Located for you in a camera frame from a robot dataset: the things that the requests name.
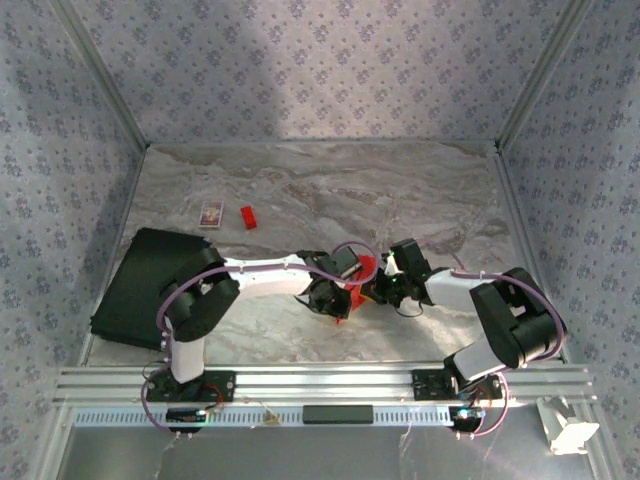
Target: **gray floor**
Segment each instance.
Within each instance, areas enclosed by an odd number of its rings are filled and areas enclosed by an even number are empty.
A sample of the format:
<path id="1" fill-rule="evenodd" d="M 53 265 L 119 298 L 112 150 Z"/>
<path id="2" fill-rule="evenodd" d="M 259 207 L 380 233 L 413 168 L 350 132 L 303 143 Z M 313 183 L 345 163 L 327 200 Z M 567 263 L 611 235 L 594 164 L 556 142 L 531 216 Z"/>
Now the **gray floor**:
<path id="1" fill-rule="evenodd" d="M 535 407 L 481 439 L 446 428 L 219 428 L 174 441 L 153 428 L 76 428 L 58 480 L 588 480 L 585 456 L 553 456 Z"/>
<path id="2" fill-rule="evenodd" d="M 286 143 L 150 148 L 118 258 L 144 226 L 207 236 L 236 258 L 330 250 L 359 239 L 442 242 L 470 270 L 504 271 L 515 253 L 489 170 L 488 145 Z M 218 230 L 198 228 L 203 201 L 223 201 Z M 247 231 L 240 208 L 252 205 Z M 432 266 L 452 260 L 424 248 Z M 336 325 L 290 297 L 236 303 L 210 334 L 208 363 L 440 360 L 481 335 L 476 318 L 430 308 L 419 318 L 365 305 Z M 140 365 L 157 352 L 97 339 L 91 365 Z"/>

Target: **white clamp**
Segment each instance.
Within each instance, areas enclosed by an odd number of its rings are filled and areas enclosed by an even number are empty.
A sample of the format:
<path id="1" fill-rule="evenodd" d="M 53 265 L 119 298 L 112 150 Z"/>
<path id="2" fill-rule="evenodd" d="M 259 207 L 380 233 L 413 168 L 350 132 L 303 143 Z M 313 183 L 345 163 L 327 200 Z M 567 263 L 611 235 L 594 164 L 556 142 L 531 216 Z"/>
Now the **white clamp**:
<path id="1" fill-rule="evenodd" d="M 544 433 L 554 455 L 579 453 L 585 455 L 584 444 L 600 428 L 598 423 L 582 422 L 564 397 L 544 397 L 536 400 Z"/>

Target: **red lego brick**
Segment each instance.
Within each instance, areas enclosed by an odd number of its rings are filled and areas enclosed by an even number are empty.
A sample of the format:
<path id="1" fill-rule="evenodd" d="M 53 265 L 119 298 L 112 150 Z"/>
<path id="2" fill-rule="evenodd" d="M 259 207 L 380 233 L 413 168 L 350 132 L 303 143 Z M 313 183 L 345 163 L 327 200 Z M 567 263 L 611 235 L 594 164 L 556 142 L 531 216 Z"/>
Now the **red lego brick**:
<path id="1" fill-rule="evenodd" d="M 360 263 L 362 264 L 362 270 L 356 273 L 354 280 L 360 280 L 369 275 L 376 268 L 376 259 L 370 255 L 358 255 Z M 354 312 L 360 305 L 367 301 L 366 297 L 360 295 L 360 287 L 362 285 L 347 285 L 345 290 L 351 291 L 351 312 Z M 343 318 L 337 318 L 336 323 L 341 324 Z"/>
<path id="2" fill-rule="evenodd" d="M 251 230 L 252 228 L 256 228 L 258 224 L 256 223 L 256 216 L 253 213 L 253 209 L 249 206 L 242 207 L 240 209 L 242 212 L 242 218 L 244 219 L 244 224 L 247 227 L 247 230 Z"/>

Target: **patterned wallpaper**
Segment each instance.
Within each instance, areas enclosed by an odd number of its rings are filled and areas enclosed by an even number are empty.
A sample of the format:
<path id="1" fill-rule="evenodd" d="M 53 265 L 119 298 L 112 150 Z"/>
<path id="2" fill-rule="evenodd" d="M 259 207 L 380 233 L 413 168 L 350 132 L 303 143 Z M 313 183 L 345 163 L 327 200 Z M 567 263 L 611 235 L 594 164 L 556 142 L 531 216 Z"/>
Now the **patterned wallpaper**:
<path id="1" fill-rule="evenodd" d="M 565 0 L 73 0 L 151 142 L 493 139 Z"/>
<path id="2" fill-rule="evenodd" d="M 26 478 L 139 154 L 46 2 L 0 2 L 0 478 Z"/>
<path id="3" fill-rule="evenodd" d="M 640 5 L 597 0 L 507 159 L 534 248 L 640 478 Z"/>

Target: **marble surface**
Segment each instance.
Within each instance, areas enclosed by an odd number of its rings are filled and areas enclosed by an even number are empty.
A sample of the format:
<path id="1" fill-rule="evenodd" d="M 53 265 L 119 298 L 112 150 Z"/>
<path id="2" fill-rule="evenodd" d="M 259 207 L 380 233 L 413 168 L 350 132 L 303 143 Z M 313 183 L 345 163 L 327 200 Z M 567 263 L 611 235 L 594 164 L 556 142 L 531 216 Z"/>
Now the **marble surface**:
<path id="1" fill-rule="evenodd" d="M 201 234 L 224 256 L 278 257 L 358 239 L 384 250 L 444 243 L 470 271 L 504 271 L 515 251 L 489 168 L 489 145 L 428 142 L 158 145 L 144 161 L 117 258 L 144 226 Z M 223 201 L 222 226 L 198 227 Z M 240 208 L 258 228 L 247 231 Z M 423 248 L 432 267 L 453 266 Z M 337 325 L 291 297 L 237 302 L 207 339 L 207 363 L 440 360 L 481 335 L 477 318 L 426 307 L 417 318 L 365 304 Z M 91 365 L 143 364 L 158 352 L 96 338 Z"/>

